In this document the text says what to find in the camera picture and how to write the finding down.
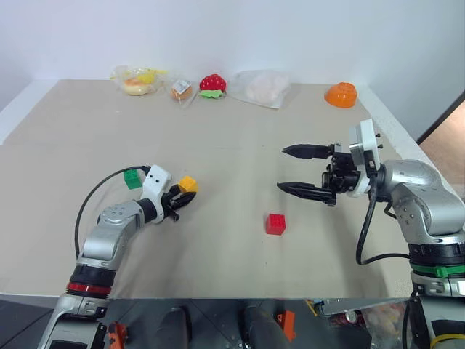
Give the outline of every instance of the lego brick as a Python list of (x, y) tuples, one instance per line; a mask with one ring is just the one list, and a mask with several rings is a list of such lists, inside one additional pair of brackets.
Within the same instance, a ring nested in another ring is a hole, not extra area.
[(182, 193), (197, 193), (198, 187), (197, 182), (189, 176), (183, 177), (179, 183), (179, 189)]
[(282, 235), (286, 229), (286, 217), (284, 214), (270, 213), (267, 218), (267, 234)]
[(142, 187), (142, 182), (140, 181), (139, 174), (136, 169), (129, 169), (124, 171), (124, 182), (129, 189), (135, 189)]

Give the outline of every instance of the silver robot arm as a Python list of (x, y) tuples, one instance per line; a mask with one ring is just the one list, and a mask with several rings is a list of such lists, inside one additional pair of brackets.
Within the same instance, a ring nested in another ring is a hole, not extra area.
[(179, 187), (164, 190), (171, 175), (153, 165), (142, 186), (139, 201), (127, 201), (103, 210), (97, 226), (84, 243), (73, 275), (52, 313), (39, 343), (39, 349), (101, 349), (105, 316), (113, 280), (130, 239), (148, 222), (161, 222), (166, 215), (179, 218), (175, 209), (188, 204), (194, 193), (174, 202)]
[(465, 205), (420, 161), (385, 161), (382, 191), (392, 197), (408, 244), (413, 286), (428, 296), (465, 297)]
[[(361, 265), (386, 257), (406, 257), (412, 267), (413, 293), (409, 299), (411, 331), (418, 348), (429, 348), (442, 338), (465, 336), (465, 205), (442, 184), (440, 174), (420, 161), (379, 161), (373, 122), (365, 120), (351, 129), (350, 153), (338, 143), (292, 145), (284, 153), (301, 159), (326, 159), (330, 164), (321, 188), (302, 182), (278, 183), (287, 193), (309, 200), (336, 204), (336, 194), (361, 196), (368, 193), (370, 205), (357, 244)], [(363, 242), (376, 202), (395, 218), (408, 244), (409, 255), (383, 254), (361, 261)], [(389, 212), (394, 208), (395, 214)], [(454, 348), (453, 341), (439, 348)]]

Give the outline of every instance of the toy strawberry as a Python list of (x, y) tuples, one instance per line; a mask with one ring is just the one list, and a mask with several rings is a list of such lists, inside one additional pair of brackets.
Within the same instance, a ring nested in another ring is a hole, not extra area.
[(218, 74), (211, 74), (200, 83), (202, 97), (218, 98), (226, 92), (226, 81)]

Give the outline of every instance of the green band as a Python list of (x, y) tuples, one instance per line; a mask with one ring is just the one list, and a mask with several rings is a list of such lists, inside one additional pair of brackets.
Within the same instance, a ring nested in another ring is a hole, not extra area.
[(420, 273), (433, 274), (437, 278), (447, 278), (449, 275), (465, 273), (465, 264), (456, 265), (455, 267), (427, 267), (424, 265), (417, 265), (410, 263), (412, 269)]

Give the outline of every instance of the green block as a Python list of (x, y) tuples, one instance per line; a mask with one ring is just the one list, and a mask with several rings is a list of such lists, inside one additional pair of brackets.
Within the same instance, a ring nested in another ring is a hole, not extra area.
[(136, 169), (128, 169), (124, 171), (124, 182), (129, 189), (135, 189), (142, 187), (142, 182), (140, 181), (139, 174), (137, 173)]

